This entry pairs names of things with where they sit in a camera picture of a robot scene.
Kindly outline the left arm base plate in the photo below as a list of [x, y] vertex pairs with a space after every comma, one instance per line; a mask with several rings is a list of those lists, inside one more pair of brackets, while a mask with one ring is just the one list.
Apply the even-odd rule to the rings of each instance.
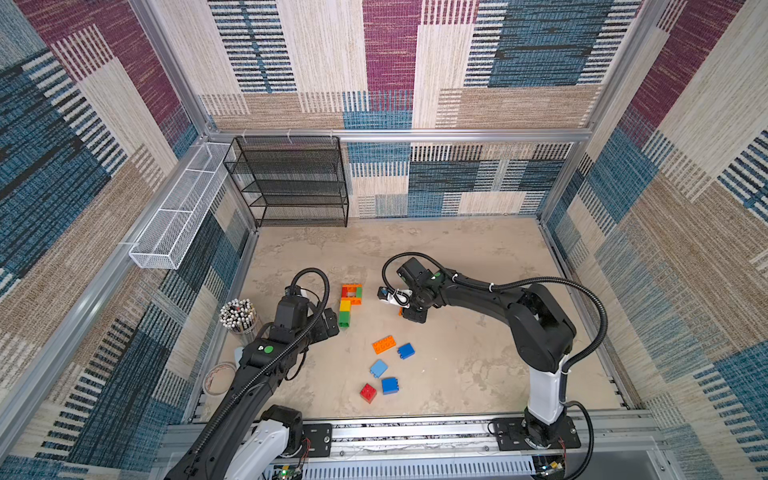
[[331, 423], [304, 424], [301, 439], [301, 457], [328, 458], [331, 455], [333, 425]]

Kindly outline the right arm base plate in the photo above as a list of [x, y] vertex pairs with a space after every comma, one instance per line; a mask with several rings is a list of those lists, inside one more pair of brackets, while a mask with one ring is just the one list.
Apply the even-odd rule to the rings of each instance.
[[578, 449], [581, 440], [572, 419], [561, 416], [547, 425], [535, 417], [502, 417], [490, 422], [490, 432], [500, 451]]

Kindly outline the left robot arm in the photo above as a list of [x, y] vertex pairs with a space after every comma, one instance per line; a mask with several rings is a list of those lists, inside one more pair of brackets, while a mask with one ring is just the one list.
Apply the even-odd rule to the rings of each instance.
[[329, 293], [326, 287], [312, 301], [299, 286], [287, 287], [274, 322], [244, 347], [224, 399], [166, 479], [248, 479], [278, 457], [302, 452], [300, 411], [274, 405], [261, 418], [257, 415], [299, 354], [339, 333], [337, 315], [327, 307]]

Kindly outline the light blue lego brick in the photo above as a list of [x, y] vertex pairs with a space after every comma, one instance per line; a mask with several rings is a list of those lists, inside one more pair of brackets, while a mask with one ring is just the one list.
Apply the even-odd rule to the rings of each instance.
[[374, 378], [378, 379], [388, 370], [388, 368], [389, 366], [383, 360], [378, 359], [370, 367], [369, 372]]

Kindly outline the dark green lego brick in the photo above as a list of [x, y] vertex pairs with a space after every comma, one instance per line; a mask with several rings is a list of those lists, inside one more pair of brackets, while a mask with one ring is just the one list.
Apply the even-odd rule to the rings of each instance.
[[351, 312], [340, 311], [338, 315], [338, 325], [340, 328], [345, 329], [350, 326]]

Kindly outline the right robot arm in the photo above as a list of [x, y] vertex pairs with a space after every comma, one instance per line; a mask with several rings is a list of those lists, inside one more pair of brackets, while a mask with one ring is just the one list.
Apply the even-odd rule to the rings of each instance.
[[530, 372], [524, 410], [527, 438], [540, 447], [551, 444], [565, 419], [563, 366], [572, 352], [576, 328], [550, 291], [534, 280], [502, 287], [450, 269], [432, 272], [415, 257], [403, 263], [397, 275], [406, 288], [397, 290], [385, 281], [379, 298], [398, 304], [402, 316], [412, 322], [424, 323], [431, 308], [454, 306], [509, 327], [517, 353]]

